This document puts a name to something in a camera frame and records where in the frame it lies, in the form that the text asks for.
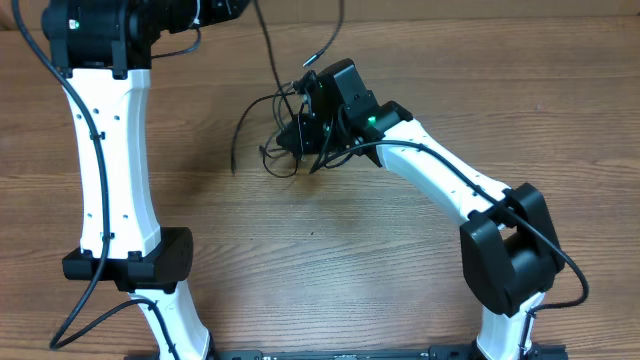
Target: white arm segment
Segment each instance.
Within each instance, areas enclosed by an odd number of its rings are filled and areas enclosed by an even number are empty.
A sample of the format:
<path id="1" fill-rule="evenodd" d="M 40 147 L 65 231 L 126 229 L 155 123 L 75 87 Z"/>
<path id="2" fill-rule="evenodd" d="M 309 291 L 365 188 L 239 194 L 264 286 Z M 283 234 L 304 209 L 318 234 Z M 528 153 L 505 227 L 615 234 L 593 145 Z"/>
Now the white arm segment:
<path id="1" fill-rule="evenodd" d="M 149 70 L 130 70 L 126 80 L 114 80 L 109 69 L 74 69 L 69 82 L 91 112 L 107 167 L 111 232 L 115 237 L 110 259 L 126 259 L 129 251 L 146 256 L 160 242 L 149 192 L 145 116 L 151 78 Z M 102 252 L 102 200 L 98 163 L 89 128 L 80 109 L 69 98 L 76 127 L 84 226 L 80 246 L 94 257 Z"/>
<path id="2" fill-rule="evenodd" d="M 401 121 L 385 132 L 384 140 L 404 140 L 422 143 L 442 155 L 471 181 L 480 185 L 496 200 L 502 200 L 502 192 L 509 187 L 474 170 L 449 150 L 438 144 L 424 130 L 418 120 Z M 483 212 L 492 204 L 475 194 L 462 180 L 435 157 L 417 149 L 395 145 L 377 147 L 382 166 L 396 173 L 420 189 L 431 201 L 444 210 L 456 225 L 467 222 L 473 210 Z M 486 307 L 482 309 L 482 329 L 477 338 L 479 350 L 488 360 L 516 360 L 525 323 L 526 311 L 542 302 L 544 293 L 538 293 L 520 306 L 511 318 L 497 315 Z M 531 348 L 531 332 L 526 348 Z"/>
<path id="3" fill-rule="evenodd" d="M 527 310 L 540 305 L 544 293 L 537 293 L 520 305 L 520 311 L 512 317 L 496 315 L 486 307 L 482 308 L 482 328 L 476 339 L 478 349 L 488 360 L 517 360 L 520 353 L 520 341 L 524 330 Z M 525 342 L 525 353 L 531 349 L 533 322 L 529 324 Z"/>
<path id="4" fill-rule="evenodd" d="M 162 290 L 136 290 L 129 296 L 131 299 L 147 298 L 156 302 L 181 360 L 206 358 L 210 341 L 209 331 L 198 318 L 186 280 L 178 282 L 173 294 L 165 294 Z M 173 360 L 155 314 L 145 304 L 140 304 L 140 308 L 158 341 L 160 360 Z"/>
<path id="5" fill-rule="evenodd" d="M 474 170 L 438 144 L 427 134 L 418 120 L 401 121 L 384 134 L 383 140 L 422 143 L 435 150 L 496 200 L 502 200 L 502 191 L 509 189 L 507 185 Z M 417 187 L 438 205 L 455 225 L 462 225 L 469 220 L 468 215 L 471 211 L 483 212 L 492 206 L 489 201 L 475 194 L 438 159 L 425 152 L 394 145 L 378 146 L 377 152 L 385 169 L 402 176 Z"/>

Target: wooden surface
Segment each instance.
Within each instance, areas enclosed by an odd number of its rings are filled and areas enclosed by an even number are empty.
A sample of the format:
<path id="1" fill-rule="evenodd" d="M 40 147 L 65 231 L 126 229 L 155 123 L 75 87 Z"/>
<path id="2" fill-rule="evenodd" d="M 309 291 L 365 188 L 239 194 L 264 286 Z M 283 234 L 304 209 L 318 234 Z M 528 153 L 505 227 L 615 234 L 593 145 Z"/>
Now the wooden surface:
<path id="1" fill-rule="evenodd" d="M 294 79 L 332 26 L 271 30 L 281 77 Z M 567 344 L 577 359 L 640 358 L 640 18 L 349 24 L 318 68 L 346 56 L 379 101 L 410 109 L 472 166 L 545 194 L 592 295 L 579 309 L 542 313 L 535 339 Z M 268 69 L 260 30 L 226 24 L 206 29 L 196 53 L 157 61 L 152 75 L 155 210 L 162 225 L 194 233 L 191 291 L 219 347 L 470 342 L 480 305 L 462 277 L 457 229 L 403 180 L 366 159 L 272 178 L 257 151 L 274 128 L 267 104 L 251 112 L 230 175 L 240 114 L 274 91 Z M 62 352 L 46 350 L 86 286 L 60 266 L 82 224 L 75 134 L 63 92 L 15 32 L 0 34 L 0 84 L 0 358 L 154 349 L 132 309 Z M 578 294 L 565 270 L 548 300 Z M 72 329 L 125 299 L 101 284 Z"/>
<path id="2" fill-rule="evenodd" d="M 49 0 L 21 0 L 25 23 L 40 29 Z M 277 23 L 335 22 L 338 0 L 260 0 L 267 21 Z M 15 29 L 11 0 L 0 0 L 0 25 Z M 479 19 L 560 16 L 636 15 L 640 0 L 346 0 L 346 21 Z M 255 24 L 253 6 L 237 20 Z"/>

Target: wooden table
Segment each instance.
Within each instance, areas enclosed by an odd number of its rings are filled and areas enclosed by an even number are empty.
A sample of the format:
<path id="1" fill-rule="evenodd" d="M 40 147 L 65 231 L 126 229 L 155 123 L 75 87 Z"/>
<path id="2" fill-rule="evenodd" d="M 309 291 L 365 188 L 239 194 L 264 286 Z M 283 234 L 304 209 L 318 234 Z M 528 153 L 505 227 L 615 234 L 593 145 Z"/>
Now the wooden table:
<path id="1" fill-rule="evenodd" d="M 332 25 L 271 28 L 283 79 Z M 41 34 L 35 34 L 41 44 Z M 187 46 L 192 34 L 154 51 Z M 442 144 L 512 186 L 546 196 L 561 244 L 588 276 L 586 305 L 541 313 L 535 339 L 574 358 L 640 358 L 640 19 L 354 23 L 319 61 L 351 57 L 381 102 L 396 100 Z M 462 277 L 457 229 L 400 178 L 356 159 L 280 180 L 257 151 L 275 89 L 252 25 L 207 28 L 196 53 L 154 63 L 147 118 L 156 214 L 192 229 L 190 286 L 221 349 L 424 348 L 467 343 L 480 304 Z M 63 351 L 47 344 L 86 287 L 64 279 L 82 193 L 66 99 L 14 32 L 0 33 L 0 357 L 119 359 L 156 344 L 137 309 Z M 548 301 L 579 294 L 562 272 Z M 86 324 L 127 298 L 101 284 Z"/>

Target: beige wall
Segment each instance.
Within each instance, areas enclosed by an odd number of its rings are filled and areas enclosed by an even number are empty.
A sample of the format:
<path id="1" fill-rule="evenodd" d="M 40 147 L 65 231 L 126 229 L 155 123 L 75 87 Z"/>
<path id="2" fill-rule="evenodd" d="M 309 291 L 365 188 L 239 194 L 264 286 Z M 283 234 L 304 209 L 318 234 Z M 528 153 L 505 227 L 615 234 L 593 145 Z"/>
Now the beige wall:
<path id="1" fill-rule="evenodd" d="M 346 0 L 347 21 L 636 15 L 640 0 Z M 48 0 L 21 0 L 23 17 L 40 28 Z M 335 21 L 337 0 L 261 0 L 269 23 Z M 255 22 L 250 8 L 240 20 Z M 0 0 L 0 26 L 14 28 L 10 0 Z"/>

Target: cable tip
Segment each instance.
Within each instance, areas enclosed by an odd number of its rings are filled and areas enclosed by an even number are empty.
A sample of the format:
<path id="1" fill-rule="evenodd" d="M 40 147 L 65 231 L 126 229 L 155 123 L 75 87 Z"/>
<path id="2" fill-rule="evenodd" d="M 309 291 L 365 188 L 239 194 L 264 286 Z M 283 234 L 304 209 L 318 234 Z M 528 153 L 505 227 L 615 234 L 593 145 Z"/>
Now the cable tip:
<path id="1" fill-rule="evenodd" d="M 311 64 L 313 64 L 314 62 L 316 62 L 316 60 L 318 60 L 320 58 L 320 55 L 322 55 L 322 54 L 315 53 L 315 54 L 311 55 L 311 57 L 307 61 L 305 61 L 304 64 L 302 64 L 302 67 L 311 66 Z"/>

